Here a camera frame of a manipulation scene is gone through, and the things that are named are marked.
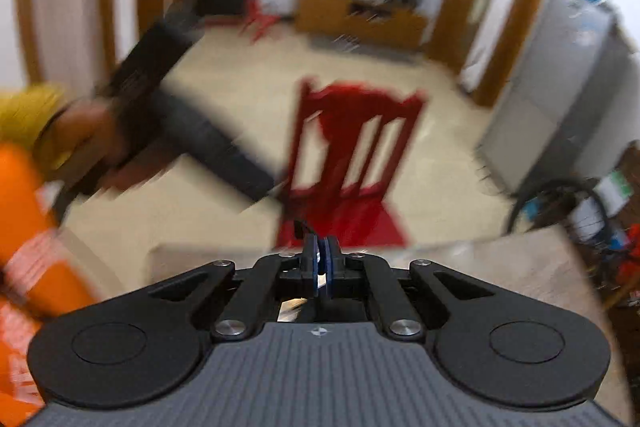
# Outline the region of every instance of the gray ribbed surface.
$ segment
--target gray ribbed surface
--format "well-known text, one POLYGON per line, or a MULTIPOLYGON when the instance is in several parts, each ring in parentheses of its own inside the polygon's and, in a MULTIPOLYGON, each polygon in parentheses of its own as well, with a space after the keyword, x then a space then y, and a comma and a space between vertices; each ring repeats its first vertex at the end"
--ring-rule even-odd
POLYGON ((270 323, 217 347, 173 394, 135 409, 52 404, 29 427, 596 427, 620 425, 593 403, 561 412, 502 410, 467 396, 425 350, 383 338, 373 324, 270 323))

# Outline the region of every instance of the red stool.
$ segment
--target red stool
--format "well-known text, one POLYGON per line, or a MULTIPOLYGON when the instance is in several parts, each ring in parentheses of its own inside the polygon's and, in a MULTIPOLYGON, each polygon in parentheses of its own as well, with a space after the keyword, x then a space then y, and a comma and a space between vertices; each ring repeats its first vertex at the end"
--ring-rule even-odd
POLYGON ((342 247, 405 247, 406 235, 395 213, 383 198, 400 164, 412 136, 425 97, 416 92, 399 102, 381 89, 367 89, 362 84, 337 83, 313 91, 312 79, 302 80, 300 105, 291 143, 289 171, 282 189, 287 201, 280 221, 276 247, 299 246, 291 217, 305 220, 319 235, 335 235, 342 247), (319 113, 322 135, 328 147, 318 183, 309 188, 293 189, 305 122, 319 113), (343 187, 360 133, 367 121, 379 116, 369 151, 358 180, 343 187), (367 176, 386 124, 404 120, 380 181, 369 187, 362 184, 367 176))
POLYGON ((265 36, 268 29, 279 20, 279 15, 268 15, 263 13, 258 0, 246 0, 246 14, 244 15, 244 25, 240 30, 240 34, 244 33, 253 23, 257 23, 258 29, 251 41, 252 44, 255 44, 259 39, 265 36))

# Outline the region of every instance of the circular cover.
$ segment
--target circular cover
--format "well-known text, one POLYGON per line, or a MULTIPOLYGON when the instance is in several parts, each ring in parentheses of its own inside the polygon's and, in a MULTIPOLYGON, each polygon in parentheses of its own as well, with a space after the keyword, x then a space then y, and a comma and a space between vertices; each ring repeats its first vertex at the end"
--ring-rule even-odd
POLYGON ((510 407, 549 407, 593 396, 610 355, 594 324, 535 301, 519 310, 499 301, 488 307, 482 300, 455 310, 436 338, 436 356, 454 381, 510 407))
POLYGON ((151 303, 122 317, 100 308, 63 315, 31 342, 27 361, 45 397, 91 409, 131 407, 178 386, 200 360, 184 311, 151 303))

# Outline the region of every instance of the chair seat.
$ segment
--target chair seat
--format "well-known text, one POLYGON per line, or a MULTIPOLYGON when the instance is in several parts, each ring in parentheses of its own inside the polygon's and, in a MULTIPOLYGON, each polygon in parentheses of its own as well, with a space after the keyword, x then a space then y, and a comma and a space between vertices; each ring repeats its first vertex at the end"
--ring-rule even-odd
MULTIPOLYGON (((344 198, 330 212, 319 212, 313 197, 290 199, 296 216, 305 219, 320 237, 335 235, 342 247, 406 247, 393 210, 380 198, 344 198)), ((280 224, 276 247, 299 247, 291 220, 280 224)))

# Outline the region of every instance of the wooden cabinet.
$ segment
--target wooden cabinet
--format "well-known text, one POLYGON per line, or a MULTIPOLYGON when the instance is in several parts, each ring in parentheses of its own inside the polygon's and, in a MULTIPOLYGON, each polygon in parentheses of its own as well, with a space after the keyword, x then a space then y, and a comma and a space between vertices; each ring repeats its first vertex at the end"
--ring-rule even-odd
POLYGON ((295 24, 300 32, 348 35, 363 43, 416 50, 427 19, 374 0, 298 0, 295 24))

